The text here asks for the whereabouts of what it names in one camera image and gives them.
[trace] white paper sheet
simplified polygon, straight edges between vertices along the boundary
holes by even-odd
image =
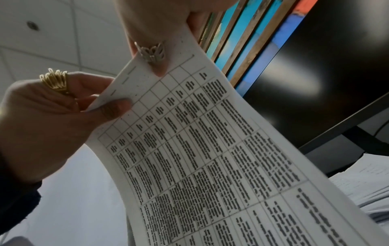
[[[158,78],[134,58],[93,104],[133,109],[87,144],[140,245],[387,245],[388,237],[253,110],[185,27]]]

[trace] ceiling tile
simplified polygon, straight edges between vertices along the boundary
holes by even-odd
[[[118,74],[131,59],[122,28],[76,10],[77,34],[83,66]]]
[[[5,90],[13,83],[13,79],[5,66],[4,59],[0,53],[0,100],[4,96]]]
[[[121,26],[113,0],[74,0],[77,8],[95,15],[111,24]]]
[[[28,28],[33,21],[39,31]],[[1,0],[0,45],[78,63],[71,8],[53,0]]]
[[[39,79],[40,74],[48,72],[48,68],[61,71],[78,71],[77,66],[52,61],[46,58],[40,58],[28,55],[22,52],[3,49],[3,55],[11,69],[11,73],[16,80]]]
[[[85,73],[98,74],[98,75],[102,75],[102,76],[116,77],[114,74],[104,73],[104,72],[100,72],[100,71],[96,71],[96,70],[92,70],[92,69],[88,69],[88,68],[81,68],[81,71],[83,71]]]

